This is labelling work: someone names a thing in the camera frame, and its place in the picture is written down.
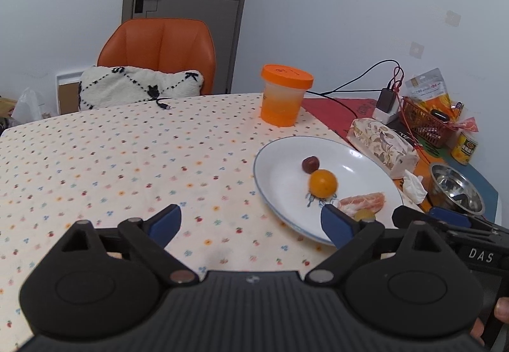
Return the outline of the person's right hand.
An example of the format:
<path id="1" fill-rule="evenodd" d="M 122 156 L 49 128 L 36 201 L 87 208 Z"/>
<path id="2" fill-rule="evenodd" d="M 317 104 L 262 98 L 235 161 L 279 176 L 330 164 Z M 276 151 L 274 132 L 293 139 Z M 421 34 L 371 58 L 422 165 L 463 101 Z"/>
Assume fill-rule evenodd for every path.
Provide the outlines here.
<path id="1" fill-rule="evenodd" d="M 509 307 L 508 297 L 500 297 L 489 316 L 487 324 L 484 324 L 480 318 L 476 318 L 470 336 L 485 346 L 486 342 L 494 343 L 499 335 L 501 327 L 508 325 Z"/>

